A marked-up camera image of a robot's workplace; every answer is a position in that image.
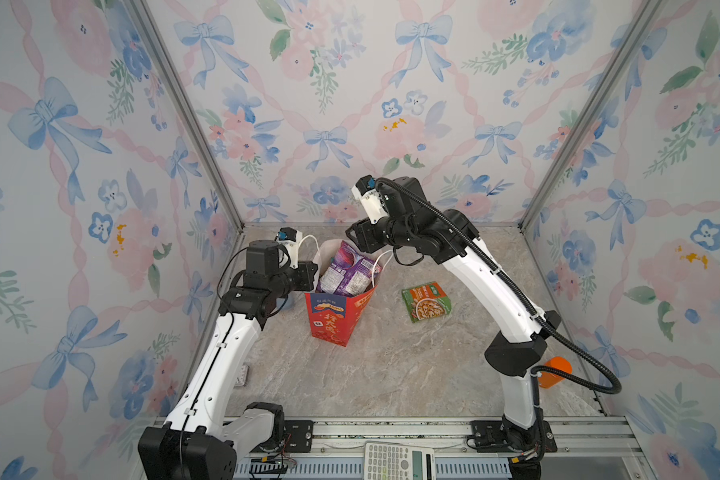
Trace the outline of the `red paper gift bag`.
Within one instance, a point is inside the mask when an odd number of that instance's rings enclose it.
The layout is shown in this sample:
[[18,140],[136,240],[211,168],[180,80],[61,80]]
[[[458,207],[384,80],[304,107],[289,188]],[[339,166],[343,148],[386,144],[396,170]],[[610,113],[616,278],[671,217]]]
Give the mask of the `red paper gift bag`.
[[[320,245],[321,260],[318,260],[317,255],[315,256],[315,262],[318,265],[317,286],[313,291],[305,294],[305,300],[311,335],[335,345],[346,346],[361,315],[370,302],[376,288],[381,283],[382,273],[378,276],[372,288],[355,297],[344,297],[319,292],[317,287],[320,276],[328,267],[341,241],[347,241],[359,250],[356,245],[349,240],[334,239],[322,243]],[[387,250],[382,253],[365,255],[376,261],[381,261],[384,271],[390,254],[391,252]]]

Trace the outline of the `purple snack packet back label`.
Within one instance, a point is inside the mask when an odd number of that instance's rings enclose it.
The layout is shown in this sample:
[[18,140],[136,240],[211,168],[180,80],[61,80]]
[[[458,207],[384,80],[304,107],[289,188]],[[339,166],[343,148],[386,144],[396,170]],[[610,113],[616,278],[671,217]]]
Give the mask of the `purple snack packet back label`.
[[382,271],[381,261],[366,256],[347,241],[341,241],[320,276],[317,290],[330,295],[355,297],[372,288]]

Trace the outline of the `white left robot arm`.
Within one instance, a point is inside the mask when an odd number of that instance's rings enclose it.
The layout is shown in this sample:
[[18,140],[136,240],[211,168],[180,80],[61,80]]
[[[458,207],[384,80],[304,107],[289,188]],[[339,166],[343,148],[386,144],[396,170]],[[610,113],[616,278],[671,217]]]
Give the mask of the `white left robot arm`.
[[318,266],[302,260],[302,234],[282,229],[242,249],[245,267],[221,296],[212,338],[187,389],[160,427],[148,427],[138,453],[148,479],[231,479],[239,460],[279,453],[286,443],[282,406],[249,404],[236,420],[225,412],[236,380],[266,322],[293,292],[315,288]]

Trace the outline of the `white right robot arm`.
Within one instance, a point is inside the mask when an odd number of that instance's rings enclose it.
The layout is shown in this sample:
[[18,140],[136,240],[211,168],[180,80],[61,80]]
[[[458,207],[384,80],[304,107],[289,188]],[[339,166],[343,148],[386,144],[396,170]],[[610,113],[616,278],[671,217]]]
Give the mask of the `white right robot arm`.
[[485,352],[504,395],[501,430],[509,449],[529,451],[543,438],[531,370],[543,357],[548,333],[538,308],[494,259],[477,227],[456,209],[439,210],[420,182],[367,175],[352,188],[366,216],[346,231],[362,252],[410,247],[460,280],[487,310],[499,332]]

